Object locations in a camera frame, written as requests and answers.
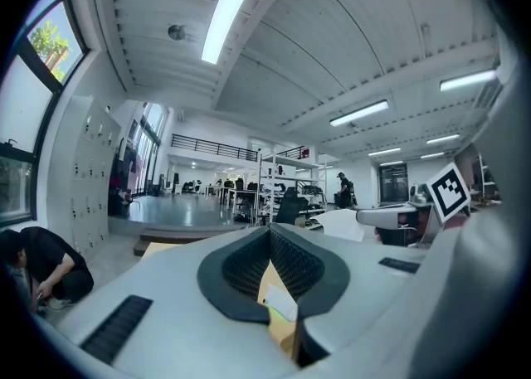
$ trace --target tree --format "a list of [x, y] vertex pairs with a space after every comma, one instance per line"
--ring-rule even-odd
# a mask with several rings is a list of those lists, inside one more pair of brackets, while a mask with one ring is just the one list
[[50, 68], [51, 73], [61, 81], [65, 73], [59, 70], [59, 64], [66, 59], [71, 49], [68, 47], [68, 41], [61, 39], [56, 33], [57, 26], [52, 25], [51, 21], [46, 21], [43, 27], [38, 27], [30, 35], [30, 43]]

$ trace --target ceiling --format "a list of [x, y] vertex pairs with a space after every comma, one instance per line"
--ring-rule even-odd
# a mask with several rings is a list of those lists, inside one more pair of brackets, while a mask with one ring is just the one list
[[[441, 80], [498, 65], [485, 0], [245, 0], [213, 66], [201, 53], [216, 4], [100, 0], [126, 88], [171, 90], [175, 108], [210, 111], [341, 158], [399, 145], [404, 160], [432, 153], [429, 138], [460, 133], [437, 147], [448, 153], [470, 141], [500, 90], [495, 81], [439, 91]], [[173, 24], [184, 25], [184, 41], [169, 38]], [[390, 109], [382, 113], [329, 124], [383, 99]]]

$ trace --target crouching person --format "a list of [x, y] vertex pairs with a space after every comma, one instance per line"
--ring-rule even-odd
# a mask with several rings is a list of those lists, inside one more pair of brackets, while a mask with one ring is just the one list
[[87, 295], [94, 280], [85, 259], [58, 235], [42, 227], [0, 233], [0, 260], [15, 270], [27, 270], [32, 311], [43, 300], [62, 309]]

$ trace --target white cabinet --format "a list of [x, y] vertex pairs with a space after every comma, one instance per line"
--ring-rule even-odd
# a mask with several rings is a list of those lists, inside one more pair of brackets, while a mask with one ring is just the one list
[[48, 228], [89, 260], [109, 236], [110, 169], [120, 127], [91, 97], [73, 96], [48, 174]]

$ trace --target ceiling lamp fixture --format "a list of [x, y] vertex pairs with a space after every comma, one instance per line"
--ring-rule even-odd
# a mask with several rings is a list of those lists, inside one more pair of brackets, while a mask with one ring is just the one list
[[401, 150], [400, 148], [387, 149], [387, 150], [383, 150], [383, 151], [380, 151], [380, 152], [370, 153], [368, 156], [369, 157], [377, 157], [378, 155], [383, 155], [385, 153], [400, 152], [400, 150]]
[[202, 49], [201, 59], [211, 64], [217, 63], [217, 59], [223, 48], [223, 43], [227, 38], [232, 22], [240, 10], [243, 1], [219, 0], [217, 2], [216, 10], [208, 28], [205, 46]]
[[434, 138], [432, 140], [428, 140], [426, 143], [434, 144], [434, 143], [440, 143], [440, 142], [448, 142], [449, 140], [455, 140], [456, 138], [459, 138], [459, 134], [452, 134], [451, 136]]
[[485, 81], [493, 80], [494, 78], [496, 78], [495, 70], [484, 70], [475, 74], [465, 75], [464, 77], [441, 81], [441, 91], [457, 89], [464, 85], [483, 83]]
[[440, 157], [442, 155], [444, 155], [445, 153], [444, 152], [439, 152], [439, 153], [432, 153], [430, 155], [424, 155], [424, 156], [421, 156], [421, 159], [428, 159], [428, 158], [435, 158], [435, 157]]
[[183, 25], [170, 25], [168, 28], [169, 38], [176, 41], [184, 40], [186, 37], [186, 32], [184, 31]]
[[333, 127], [337, 127], [338, 125], [350, 123], [356, 119], [360, 119], [368, 115], [376, 114], [377, 112], [380, 112], [381, 110], [385, 110], [388, 108], [389, 108], [389, 103], [386, 100], [380, 100], [379, 102], [375, 104], [370, 104], [369, 106], [366, 106], [365, 108], [354, 110], [350, 114], [341, 115], [338, 118], [331, 119], [330, 125], [332, 125]]
[[386, 165], [397, 165], [399, 163], [403, 163], [403, 161], [393, 161], [392, 163], [381, 163], [380, 167], [385, 167]]

